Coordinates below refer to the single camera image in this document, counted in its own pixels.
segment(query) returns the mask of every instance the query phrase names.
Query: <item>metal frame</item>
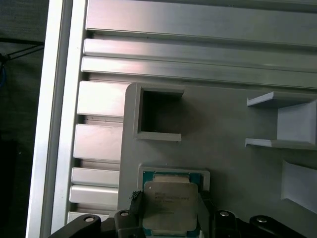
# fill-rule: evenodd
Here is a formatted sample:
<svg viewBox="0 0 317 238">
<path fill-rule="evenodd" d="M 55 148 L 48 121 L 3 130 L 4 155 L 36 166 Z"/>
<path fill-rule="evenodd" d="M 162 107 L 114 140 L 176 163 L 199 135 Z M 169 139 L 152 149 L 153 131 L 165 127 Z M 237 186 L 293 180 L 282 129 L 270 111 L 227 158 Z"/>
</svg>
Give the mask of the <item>metal frame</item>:
<svg viewBox="0 0 317 238">
<path fill-rule="evenodd" d="M 80 159 L 74 159 L 73 154 L 78 115 L 83 119 L 80 123 L 86 124 L 78 125 L 79 127 L 88 125 L 90 128 L 116 127 L 123 120 L 122 108 L 119 106 L 115 108 L 109 105 L 102 105 L 99 108 L 89 106 L 89 103 L 97 101 L 97 98 L 102 98 L 100 95 L 104 96 L 103 88 L 107 88 L 108 92 L 113 92 L 109 87 L 121 91 L 122 85 L 118 85 L 118 81 L 125 82 L 127 86 L 134 81 L 149 83 L 158 79 L 160 82 L 173 84 L 199 80 L 253 84 L 259 88 L 262 86 L 309 88 L 310 90 L 317 88 L 315 80 L 317 67 L 313 64 L 317 57 L 314 52 L 316 43 L 312 40 L 312 35 L 309 35 L 313 31 L 312 28 L 317 27 L 316 21 L 313 21 L 317 18 L 313 14 L 304 13 L 317 12 L 316 0 L 305 2 L 303 0 L 289 2 L 243 0 L 235 5 L 246 6 L 246 9 L 227 7 L 227 4 L 217 0 L 213 6 L 210 4 L 202 6 L 192 0 L 160 2 L 156 0 L 90 0 L 90 2 L 95 5 L 91 6 L 92 3 L 88 0 L 76 0 L 74 4 L 69 0 L 50 2 L 27 238 L 47 237 L 67 223 L 68 215 L 76 212 L 94 212 L 94 206 L 100 205 L 102 209 L 107 206 L 107 202 L 98 205 L 95 203 L 91 206 L 88 204 L 92 202 L 90 200 L 85 200 L 88 203 L 81 200 L 82 203 L 78 204 L 76 211 L 73 209 L 75 207 L 70 206 L 71 191 L 75 191 L 72 197 L 74 198 L 76 192 L 80 190 L 78 188 L 86 186 L 84 189 L 90 189 L 96 185 L 106 187 L 96 180 L 94 170 L 101 170 L 101 173 L 109 177 L 115 174 L 112 188 L 115 188 L 117 184 L 118 159 L 115 163 L 110 159 L 98 160 L 95 156 L 93 158 L 78 156 Z M 105 9 L 98 5 L 103 5 L 105 2 L 111 3 Z M 225 2 L 234 4 L 236 1 L 225 0 Z M 118 12 L 123 9 L 120 5 L 127 4 L 131 4 L 132 7 L 127 7 L 124 14 L 120 16 Z M 91 22 L 86 23 L 88 7 L 93 7 L 96 14 L 90 12 L 87 21 Z M 184 12 L 180 15 L 186 16 L 185 21 L 179 19 L 173 13 L 173 9 L 177 11 L 182 9 Z M 281 20 L 277 11 L 263 9 L 280 10 L 285 17 Z M 165 13 L 164 18 L 159 13 L 162 10 Z M 237 16 L 243 16 L 238 19 L 240 24 L 236 21 Z M 197 18 L 203 20 L 204 17 L 212 19 L 219 27 L 210 27 L 206 21 L 201 26 Z M 257 20 L 255 21 L 257 27 L 254 31 L 252 29 L 249 35 L 243 34 L 243 23 L 245 23 L 243 19 Z M 262 19 L 268 20 L 270 24 L 265 22 L 263 27 Z M 293 32 L 300 29 L 302 34 L 292 34 L 284 29 L 283 23 L 290 25 L 292 22 L 294 22 Z M 89 35 L 94 39 L 85 39 L 86 28 L 96 33 Z M 278 39 L 275 39 L 269 34 L 272 31 L 281 33 L 281 38 L 277 36 Z M 102 83 L 79 83 L 87 72 L 89 76 L 84 79 L 102 81 Z M 111 103 L 116 102 L 122 105 L 124 96 L 119 91 L 118 94 L 113 95 L 106 93 L 106 99 Z M 87 177 L 72 178 L 75 160 L 81 168 L 74 168 L 74 170 L 84 172 Z M 106 191 L 116 190 L 103 188 L 100 191 L 103 191 L 100 194 L 107 194 Z M 112 196 L 109 202 L 112 202 L 115 207 L 116 198 L 113 198 Z"/>
<path fill-rule="evenodd" d="M 59 126 L 72 1 L 50 1 L 35 134 L 26 238 L 51 234 Z"/>
<path fill-rule="evenodd" d="M 60 137 L 58 160 L 56 168 L 56 183 L 53 204 L 52 233 L 60 229 L 67 222 L 69 200 L 70 173 L 73 163 L 73 138 L 77 120 L 78 86 L 81 81 L 80 71 L 82 48 L 86 35 L 87 2 L 76 0 L 72 9 L 70 26 L 69 49 L 65 75 L 63 107 L 60 122 Z"/>
</svg>

